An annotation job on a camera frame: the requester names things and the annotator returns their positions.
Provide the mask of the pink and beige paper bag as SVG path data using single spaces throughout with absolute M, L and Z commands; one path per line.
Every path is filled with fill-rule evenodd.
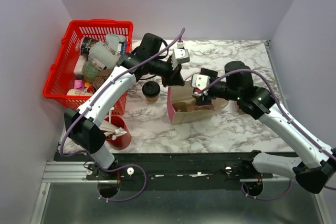
M 216 99 L 212 100 L 210 105 L 196 105 L 196 100 L 192 97 L 193 88 L 189 78 L 191 75 L 184 78 L 184 86 L 168 88 L 166 108 L 172 125 L 212 118 L 229 103 L 225 99 Z

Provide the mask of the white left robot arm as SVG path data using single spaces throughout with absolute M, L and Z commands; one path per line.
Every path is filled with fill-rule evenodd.
M 105 145 L 106 137 L 99 129 L 108 111 L 121 96 L 144 75 L 153 74 L 161 77 L 164 87 L 183 86 L 181 63 L 175 56 L 167 61 L 159 59 L 159 55 L 168 51 L 175 43 L 178 49 L 184 49 L 182 36 L 185 30 L 164 49 L 152 52 L 153 34 L 145 34 L 141 45 L 134 53 L 126 53 L 117 61 L 110 77 L 101 88 L 76 110 L 67 109 L 64 113 L 66 133 L 64 138 L 70 138 L 82 147 L 81 152 L 87 153 L 99 166 L 98 173 L 104 179 L 112 179 L 116 175 L 114 155 Z

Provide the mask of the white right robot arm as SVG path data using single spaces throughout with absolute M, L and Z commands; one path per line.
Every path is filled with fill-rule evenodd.
M 265 78 L 241 61 L 225 65 L 225 74 L 201 69 L 191 77 L 197 105 L 208 105 L 217 98 L 235 101 L 240 110 L 273 130 L 297 154 L 283 157 L 253 151 L 241 165 L 249 178 L 275 174 L 294 179 L 306 191 L 318 194 L 335 174 L 335 149 L 303 127 L 276 97 L 271 86 L 254 85 L 252 75 Z

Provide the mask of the black plastic cup lid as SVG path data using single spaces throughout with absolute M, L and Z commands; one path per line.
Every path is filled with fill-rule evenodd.
M 161 88 L 158 83 L 148 81 L 142 86 L 142 92 L 146 97 L 153 98 L 160 94 Z

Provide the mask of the brown paper coffee cup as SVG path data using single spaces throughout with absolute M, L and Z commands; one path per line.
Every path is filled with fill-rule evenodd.
M 150 102 L 150 103 L 154 103 L 154 102 L 156 102 L 156 101 L 158 100 L 159 95 L 156 95 L 156 96 L 154 96 L 154 97 L 145 97 L 145 98 L 146 98 L 146 100 L 147 100 L 148 102 Z

